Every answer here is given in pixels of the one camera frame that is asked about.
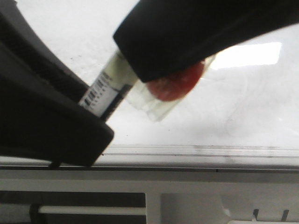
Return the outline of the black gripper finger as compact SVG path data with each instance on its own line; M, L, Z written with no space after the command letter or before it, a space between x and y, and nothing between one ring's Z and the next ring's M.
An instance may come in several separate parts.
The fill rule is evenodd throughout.
M113 130L78 103L87 84L35 34L15 0L0 3L0 154L91 166Z
M113 39L148 82L298 22L296 0L141 0Z

